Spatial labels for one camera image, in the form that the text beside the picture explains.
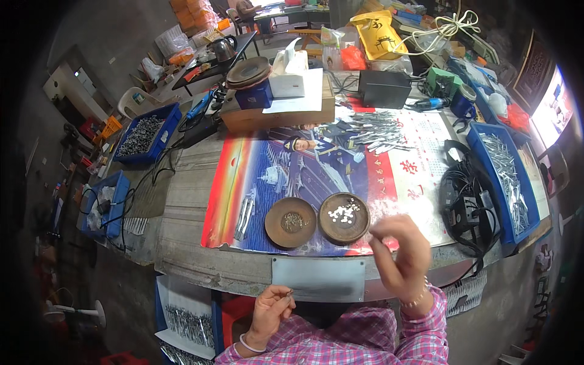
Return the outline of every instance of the pink plaid shirt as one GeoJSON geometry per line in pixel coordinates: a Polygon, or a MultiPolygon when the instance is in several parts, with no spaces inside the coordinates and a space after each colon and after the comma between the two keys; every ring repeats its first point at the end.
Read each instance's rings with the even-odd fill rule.
{"type": "Polygon", "coordinates": [[[280,324],[267,351],[247,359],[229,346],[215,364],[447,364],[446,296],[431,286],[434,306],[421,319],[402,315],[400,343],[392,310],[349,310],[326,330],[297,315],[280,324]]]}

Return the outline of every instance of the cup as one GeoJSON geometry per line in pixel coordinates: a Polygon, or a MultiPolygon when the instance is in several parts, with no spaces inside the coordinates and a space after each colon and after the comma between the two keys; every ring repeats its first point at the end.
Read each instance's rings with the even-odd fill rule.
{"type": "Polygon", "coordinates": [[[473,119],[477,116],[477,110],[474,107],[476,99],[477,93],[470,86],[462,84],[452,98],[450,110],[459,118],[473,119]]]}

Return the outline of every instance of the yellow bag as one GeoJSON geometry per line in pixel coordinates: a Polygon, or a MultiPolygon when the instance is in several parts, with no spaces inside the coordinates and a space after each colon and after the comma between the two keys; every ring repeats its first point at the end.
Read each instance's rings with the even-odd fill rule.
{"type": "MultiPolygon", "coordinates": [[[[395,60],[401,57],[393,53],[394,47],[401,42],[398,33],[391,27],[391,12],[365,13],[351,18],[351,23],[357,27],[361,42],[369,60],[395,60]]],[[[405,44],[401,44],[397,52],[407,52],[405,44]]]]}

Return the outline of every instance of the red plastic bag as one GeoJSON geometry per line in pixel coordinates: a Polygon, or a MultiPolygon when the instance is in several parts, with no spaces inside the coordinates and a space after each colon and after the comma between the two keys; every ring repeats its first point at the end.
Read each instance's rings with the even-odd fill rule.
{"type": "Polygon", "coordinates": [[[529,134],[529,114],[524,112],[519,105],[507,105],[507,118],[500,115],[498,117],[509,127],[525,134],[529,134]]]}
{"type": "Polygon", "coordinates": [[[365,58],[363,57],[363,52],[355,46],[349,46],[343,48],[340,51],[340,57],[343,60],[344,70],[358,70],[366,69],[365,58]]]}

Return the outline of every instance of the orange crate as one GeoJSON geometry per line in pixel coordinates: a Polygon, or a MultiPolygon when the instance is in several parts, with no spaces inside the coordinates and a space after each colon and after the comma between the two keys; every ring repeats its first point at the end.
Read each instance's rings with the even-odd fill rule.
{"type": "Polygon", "coordinates": [[[106,126],[102,131],[102,137],[108,138],[110,135],[114,134],[120,129],[121,129],[120,122],[118,122],[114,116],[110,116],[109,118],[107,118],[106,126]]]}
{"type": "Polygon", "coordinates": [[[223,19],[223,20],[219,21],[217,23],[217,27],[219,28],[219,30],[229,28],[229,19],[223,19]]]}

